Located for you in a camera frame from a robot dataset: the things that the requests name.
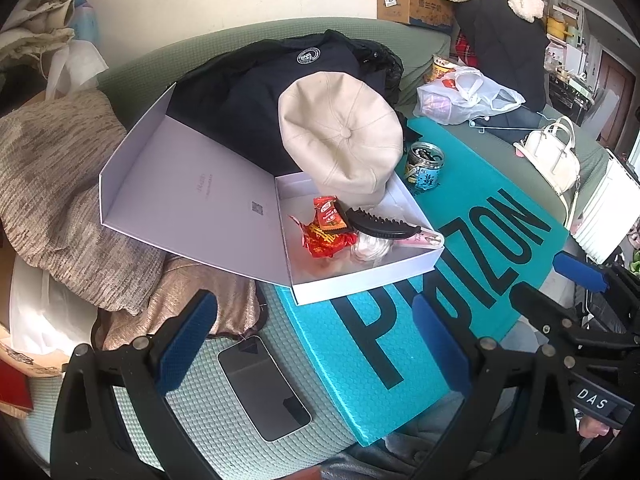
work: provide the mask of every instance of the cream leather hat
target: cream leather hat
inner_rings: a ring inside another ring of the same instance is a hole
[[[402,157],[402,126],[375,90],[343,72],[316,72],[278,100],[282,143],[323,195],[375,206]]]

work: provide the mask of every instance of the metal screw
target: metal screw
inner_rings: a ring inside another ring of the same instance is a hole
[[[549,344],[544,344],[542,345],[542,353],[547,357],[553,357],[556,355],[556,349]]]
[[[149,338],[146,337],[146,336],[141,335],[141,336],[135,338],[133,340],[133,342],[131,343],[131,345],[136,350],[144,350],[146,347],[149,346]]]
[[[86,354],[89,351],[89,345],[87,343],[82,343],[76,347],[74,354],[81,356]]]
[[[492,337],[483,337],[480,339],[480,348],[483,350],[495,350],[498,343]]]

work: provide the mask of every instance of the red candy package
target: red candy package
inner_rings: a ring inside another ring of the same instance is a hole
[[[318,225],[318,212],[316,218],[309,225],[304,225],[297,218],[289,216],[302,231],[302,244],[314,258],[333,258],[334,254],[356,243],[356,233],[330,234],[324,232]]]
[[[344,213],[335,196],[321,196],[314,199],[316,222],[325,233],[337,235],[353,231],[345,219]]]

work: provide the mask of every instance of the beige knit blanket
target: beige knit blanket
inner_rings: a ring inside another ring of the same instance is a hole
[[[29,265],[98,307],[137,314],[165,253],[100,224],[98,174],[125,134],[95,89],[0,118],[0,219]]]

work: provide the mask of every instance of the white plastic sheet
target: white plastic sheet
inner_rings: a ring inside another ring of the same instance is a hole
[[[48,354],[56,349],[71,356],[91,341],[98,309],[56,282],[46,270],[15,257],[9,300],[9,331],[18,352]]]
[[[93,43],[71,40],[51,58],[46,99],[55,98],[56,91],[66,95],[92,85],[95,76],[108,66]]]

